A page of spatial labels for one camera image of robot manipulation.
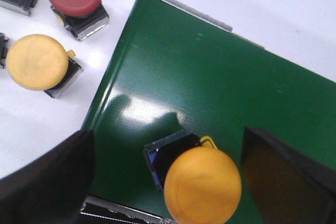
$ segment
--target white surface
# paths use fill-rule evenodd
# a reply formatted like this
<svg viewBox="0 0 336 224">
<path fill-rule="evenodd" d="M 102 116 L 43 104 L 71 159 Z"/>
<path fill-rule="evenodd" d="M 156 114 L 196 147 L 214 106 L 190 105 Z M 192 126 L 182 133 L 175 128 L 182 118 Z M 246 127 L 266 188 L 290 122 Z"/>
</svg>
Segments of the white surface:
<svg viewBox="0 0 336 224">
<path fill-rule="evenodd" d="M 336 81 L 335 0 L 178 0 L 233 26 L 233 32 Z M 8 47 L 29 34 L 46 34 L 73 49 L 84 68 L 60 99 L 18 86 L 0 69 L 0 177 L 42 155 L 76 130 L 88 111 L 134 0 L 102 0 L 110 24 L 83 42 L 62 28 L 48 0 L 32 16 L 0 8 Z"/>
</svg>

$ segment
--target yellow mushroom button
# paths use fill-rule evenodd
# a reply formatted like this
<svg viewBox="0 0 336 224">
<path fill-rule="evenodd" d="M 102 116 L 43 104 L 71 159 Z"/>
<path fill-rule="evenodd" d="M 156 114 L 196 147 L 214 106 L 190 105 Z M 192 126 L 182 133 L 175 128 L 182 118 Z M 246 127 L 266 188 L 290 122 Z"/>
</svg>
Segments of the yellow mushroom button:
<svg viewBox="0 0 336 224">
<path fill-rule="evenodd" d="M 47 90 L 56 86 L 68 70 L 68 55 L 55 39 L 41 34 L 16 41 L 7 54 L 13 80 L 26 89 Z"/>
<path fill-rule="evenodd" d="M 238 168 L 224 152 L 195 147 L 170 167 L 164 198 L 180 224 L 223 224 L 236 211 L 242 194 Z"/>
</svg>

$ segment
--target green panel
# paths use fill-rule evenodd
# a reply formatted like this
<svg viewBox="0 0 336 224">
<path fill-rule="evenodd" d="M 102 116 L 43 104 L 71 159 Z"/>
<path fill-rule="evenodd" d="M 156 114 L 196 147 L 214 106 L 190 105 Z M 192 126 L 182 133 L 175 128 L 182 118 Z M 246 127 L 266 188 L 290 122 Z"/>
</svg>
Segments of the green panel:
<svg viewBox="0 0 336 224">
<path fill-rule="evenodd" d="M 180 129 L 212 136 L 239 169 L 245 125 L 336 169 L 335 101 L 334 82 L 160 0 L 136 0 L 83 124 L 96 135 L 91 193 L 168 217 L 142 151 Z M 245 181 L 228 223 L 261 223 Z"/>
</svg>

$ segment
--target yellow tab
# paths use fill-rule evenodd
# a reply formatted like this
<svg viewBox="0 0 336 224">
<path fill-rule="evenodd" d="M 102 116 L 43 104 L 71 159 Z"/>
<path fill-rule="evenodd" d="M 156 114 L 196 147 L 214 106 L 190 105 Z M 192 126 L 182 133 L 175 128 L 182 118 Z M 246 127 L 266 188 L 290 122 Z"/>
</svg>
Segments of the yellow tab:
<svg viewBox="0 0 336 224">
<path fill-rule="evenodd" d="M 69 51 L 67 51 L 67 56 L 70 57 L 70 58 L 73 58 L 74 56 L 76 56 L 76 54 L 73 50 L 69 50 Z"/>
<path fill-rule="evenodd" d="M 210 136 L 203 136 L 200 139 L 200 142 L 203 147 L 218 149 L 217 146 L 215 145 L 215 142 L 212 140 Z"/>
<path fill-rule="evenodd" d="M 56 17 L 58 18 L 58 20 L 61 22 L 61 24 L 64 26 L 64 21 L 63 21 L 63 19 L 59 16 L 59 15 L 57 15 L 57 14 L 55 14 L 56 15 Z"/>
</svg>

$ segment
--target push button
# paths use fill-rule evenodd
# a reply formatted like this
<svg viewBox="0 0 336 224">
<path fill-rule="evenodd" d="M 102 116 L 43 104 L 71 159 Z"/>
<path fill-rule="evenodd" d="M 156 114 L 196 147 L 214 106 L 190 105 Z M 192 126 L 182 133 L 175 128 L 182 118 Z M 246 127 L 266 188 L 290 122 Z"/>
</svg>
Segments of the push button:
<svg viewBox="0 0 336 224">
<path fill-rule="evenodd" d="M 28 35 L 15 42 L 7 54 L 7 67 L 13 80 L 30 90 L 44 90 L 55 98 L 61 95 L 81 67 L 55 39 Z"/>
<path fill-rule="evenodd" d="M 78 40 L 84 40 L 109 22 L 101 0 L 50 0 L 52 11 Z"/>
<path fill-rule="evenodd" d="M 144 147 L 171 216 L 180 224 L 223 224 L 242 194 L 237 166 L 209 136 L 178 131 Z"/>
</svg>

